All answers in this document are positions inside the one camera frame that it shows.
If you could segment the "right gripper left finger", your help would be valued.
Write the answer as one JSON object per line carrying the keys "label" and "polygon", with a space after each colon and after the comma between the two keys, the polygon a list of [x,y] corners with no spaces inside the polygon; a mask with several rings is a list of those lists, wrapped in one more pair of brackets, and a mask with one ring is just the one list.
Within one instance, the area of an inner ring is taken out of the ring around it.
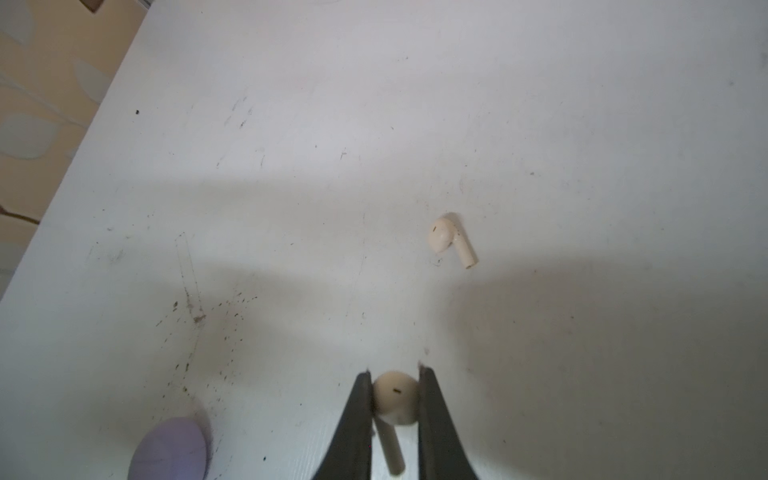
{"label": "right gripper left finger", "polygon": [[357,375],[326,454],[313,479],[369,480],[372,467],[373,387]]}

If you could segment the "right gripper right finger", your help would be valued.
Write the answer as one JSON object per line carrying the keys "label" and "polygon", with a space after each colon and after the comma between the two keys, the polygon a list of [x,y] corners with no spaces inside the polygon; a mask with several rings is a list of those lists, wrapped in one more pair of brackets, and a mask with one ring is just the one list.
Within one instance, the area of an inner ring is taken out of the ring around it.
{"label": "right gripper right finger", "polygon": [[477,480],[434,370],[419,366],[418,462],[421,480]]}

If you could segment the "cream earbud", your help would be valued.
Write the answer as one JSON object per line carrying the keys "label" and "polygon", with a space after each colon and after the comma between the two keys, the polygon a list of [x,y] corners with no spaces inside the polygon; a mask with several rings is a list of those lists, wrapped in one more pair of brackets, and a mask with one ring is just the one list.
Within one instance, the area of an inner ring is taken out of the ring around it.
{"label": "cream earbud", "polygon": [[396,427],[417,422],[418,382],[406,373],[388,371],[381,374],[372,387],[374,423],[383,456],[390,475],[399,476],[406,465]]}
{"label": "cream earbud", "polygon": [[427,244],[435,254],[441,254],[453,247],[465,269],[470,269],[478,263],[464,230],[448,216],[435,220],[427,234]]}

